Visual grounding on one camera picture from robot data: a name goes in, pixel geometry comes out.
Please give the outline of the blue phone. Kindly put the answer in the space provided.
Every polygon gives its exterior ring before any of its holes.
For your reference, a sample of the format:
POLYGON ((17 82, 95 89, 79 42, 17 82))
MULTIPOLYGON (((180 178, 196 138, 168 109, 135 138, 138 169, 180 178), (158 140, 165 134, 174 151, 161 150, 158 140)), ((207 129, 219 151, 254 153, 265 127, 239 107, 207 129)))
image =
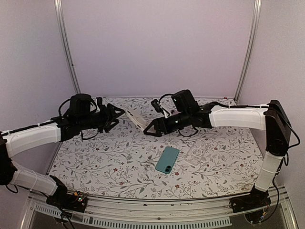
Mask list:
POLYGON ((159 172, 170 174, 179 152, 179 149, 167 146, 158 160, 155 169, 159 172))

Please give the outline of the clear phone case with ring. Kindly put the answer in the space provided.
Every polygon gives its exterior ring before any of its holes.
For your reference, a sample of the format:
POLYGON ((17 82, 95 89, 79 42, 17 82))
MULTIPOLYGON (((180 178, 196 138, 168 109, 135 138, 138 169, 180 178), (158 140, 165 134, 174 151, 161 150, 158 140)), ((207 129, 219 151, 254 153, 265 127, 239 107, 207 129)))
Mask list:
POLYGON ((203 143, 197 141, 185 149, 183 158, 190 165, 198 166, 203 161, 206 152, 206 146, 203 143))

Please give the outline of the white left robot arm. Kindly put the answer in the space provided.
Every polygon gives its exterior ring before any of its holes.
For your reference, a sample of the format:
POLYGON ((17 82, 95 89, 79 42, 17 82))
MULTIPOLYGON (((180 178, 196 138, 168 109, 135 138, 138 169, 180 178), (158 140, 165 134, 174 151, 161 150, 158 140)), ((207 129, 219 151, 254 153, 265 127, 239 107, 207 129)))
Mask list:
POLYGON ((65 113, 43 123, 7 130, 0 134, 0 184, 28 188, 52 196, 60 207, 67 207, 71 197, 67 187, 56 177, 37 173, 13 162, 16 155, 51 143, 61 143, 82 135, 84 130, 109 132, 125 111, 112 104, 104 105, 102 98, 89 94, 75 94, 65 100, 69 107, 65 113))

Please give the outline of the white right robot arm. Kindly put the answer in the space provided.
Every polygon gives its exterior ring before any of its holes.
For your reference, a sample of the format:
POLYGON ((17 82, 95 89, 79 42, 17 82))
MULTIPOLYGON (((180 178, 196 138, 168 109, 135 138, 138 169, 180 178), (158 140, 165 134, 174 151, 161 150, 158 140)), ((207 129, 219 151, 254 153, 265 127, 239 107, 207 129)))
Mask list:
POLYGON ((199 128, 248 128, 265 135, 263 164, 253 186, 254 192, 246 198, 250 208, 264 202, 264 192, 272 185, 282 165, 289 164, 288 150, 292 147, 290 139, 294 130, 281 103, 271 100, 260 105, 225 105, 220 102, 200 105, 190 90, 181 90, 170 97, 178 113, 152 120, 144 128, 144 134, 161 137, 191 126, 195 131, 199 128))

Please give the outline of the floral patterned table mat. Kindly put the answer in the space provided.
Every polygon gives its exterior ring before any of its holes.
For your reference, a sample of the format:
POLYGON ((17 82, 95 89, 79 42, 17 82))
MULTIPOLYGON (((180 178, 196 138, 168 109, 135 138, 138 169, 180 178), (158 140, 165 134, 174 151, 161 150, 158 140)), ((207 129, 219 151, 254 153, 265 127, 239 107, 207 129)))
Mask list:
POLYGON ((50 168, 69 190, 92 195, 140 199, 218 197, 252 189, 263 156, 249 129, 187 127, 162 137, 144 135, 126 116, 109 133, 85 131, 64 142, 50 168), (185 149, 203 143, 198 166, 187 163, 185 149), (170 174, 155 166, 164 149, 179 149, 170 174))

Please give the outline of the front aluminium rail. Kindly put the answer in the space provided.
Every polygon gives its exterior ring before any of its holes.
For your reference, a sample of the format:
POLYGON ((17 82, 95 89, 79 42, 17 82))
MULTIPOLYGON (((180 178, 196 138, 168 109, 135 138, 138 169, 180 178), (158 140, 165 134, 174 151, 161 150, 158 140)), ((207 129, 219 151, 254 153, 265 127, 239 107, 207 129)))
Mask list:
POLYGON ((66 219, 43 195, 32 192, 21 221, 23 229, 297 229, 284 186, 269 190, 270 206, 234 212, 230 197, 147 200, 88 196, 85 211, 66 219))

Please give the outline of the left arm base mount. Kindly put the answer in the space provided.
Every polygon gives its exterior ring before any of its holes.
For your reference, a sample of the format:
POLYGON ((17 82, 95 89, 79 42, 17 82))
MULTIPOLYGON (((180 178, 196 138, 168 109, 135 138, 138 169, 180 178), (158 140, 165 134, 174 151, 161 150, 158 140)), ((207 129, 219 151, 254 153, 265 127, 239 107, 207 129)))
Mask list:
POLYGON ((46 203, 58 209, 84 213, 88 203, 87 194, 80 191, 69 194, 67 187, 58 178, 54 176, 51 178, 56 182, 57 189, 53 195, 47 197, 46 203))

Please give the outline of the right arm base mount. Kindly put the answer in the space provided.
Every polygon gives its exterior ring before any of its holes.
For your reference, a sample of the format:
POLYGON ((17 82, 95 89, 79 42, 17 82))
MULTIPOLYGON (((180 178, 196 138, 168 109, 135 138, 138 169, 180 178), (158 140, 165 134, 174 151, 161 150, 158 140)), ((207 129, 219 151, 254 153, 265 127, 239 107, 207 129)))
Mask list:
POLYGON ((260 191, 253 187, 249 194, 231 198, 228 206, 233 210, 233 213, 237 213, 264 206, 267 207, 270 204, 271 199, 268 191, 260 191))

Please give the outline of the aluminium frame post back left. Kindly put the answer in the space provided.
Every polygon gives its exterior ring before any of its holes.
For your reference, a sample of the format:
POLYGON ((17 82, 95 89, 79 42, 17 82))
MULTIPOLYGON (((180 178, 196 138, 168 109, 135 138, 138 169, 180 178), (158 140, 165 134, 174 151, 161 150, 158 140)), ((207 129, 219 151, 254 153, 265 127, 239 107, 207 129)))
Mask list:
POLYGON ((64 13, 63 13, 63 7, 62 7, 62 1, 61 0, 54 0, 54 6, 55 6, 55 13, 56 18, 58 22, 59 27, 59 33, 62 41, 62 46, 66 58, 66 62, 68 65, 68 70, 71 78, 71 82, 74 88, 75 93, 80 93, 80 85, 77 79, 76 71, 75 71, 75 65, 72 59, 72 54, 70 51, 69 41, 68 41, 68 34, 66 30, 65 20, 64 20, 64 13))

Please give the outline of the aluminium frame post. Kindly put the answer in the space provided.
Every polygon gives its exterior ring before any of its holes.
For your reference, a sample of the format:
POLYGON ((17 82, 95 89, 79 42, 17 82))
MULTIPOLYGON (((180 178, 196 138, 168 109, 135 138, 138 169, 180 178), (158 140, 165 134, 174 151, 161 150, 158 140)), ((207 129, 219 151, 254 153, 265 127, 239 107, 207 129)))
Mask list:
POLYGON ((62 41, 62 46, 66 58, 66 62, 68 65, 68 70, 71 78, 71 82, 74 88, 75 93, 80 93, 80 85, 77 79, 76 71, 75 71, 75 65, 72 59, 72 54, 70 51, 69 41, 68 41, 68 34, 66 30, 65 20, 64 20, 64 13, 63 13, 63 7, 62 7, 62 1, 61 0, 54 0, 54 6, 55 6, 55 13, 56 18, 58 22, 59 27, 59 33, 62 41))
POLYGON ((249 38, 248 38, 248 42, 247 42, 245 57, 244 57, 239 81, 238 81, 238 84, 237 84, 237 88, 236 88, 236 91, 235 91, 235 94, 234 94, 234 101, 236 103, 238 103, 240 98, 241 98, 242 91, 243 91, 244 84, 245 84, 246 77, 247 77, 247 73, 248 73, 248 69, 249 69, 249 66, 250 66, 252 52, 253 52, 253 49, 254 49, 255 39, 256 39, 258 26, 259 26, 261 6, 262 6, 262 1, 261 0, 255 0, 254 1, 253 14, 252 14, 252 20, 251 20, 251 26, 250 26, 250 33, 249 33, 249 38))

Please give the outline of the aluminium frame post back right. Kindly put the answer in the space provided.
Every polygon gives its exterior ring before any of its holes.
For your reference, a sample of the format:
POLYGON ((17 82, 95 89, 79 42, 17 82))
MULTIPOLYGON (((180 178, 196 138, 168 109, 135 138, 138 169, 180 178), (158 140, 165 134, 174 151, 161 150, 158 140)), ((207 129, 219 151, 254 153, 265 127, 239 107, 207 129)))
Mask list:
POLYGON ((252 52, 253 52, 253 49, 254 49, 255 39, 256 39, 258 26, 259 26, 261 6, 262 6, 262 1, 261 0, 255 0, 254 1, 253 14, 252 14, 252 20, 251 20, 251 26, 250 26, 250 33, 249 33, 249 38, 248 38, 248 42, 247 42, 245 57, 244 57, 239 81, 238 81, 238 84, 237 84, 237 88, 236 88, 236 91, 235 91, 235 94, 234 94, 234 101, 236 103, 238 103, 240 98, 241 98, 242 91, 243 91, 244 84, 245 84, 246 77, 247 77, 247 73, 248 73, 248 69, 249 69, 249 66, 250 66, 252 52))

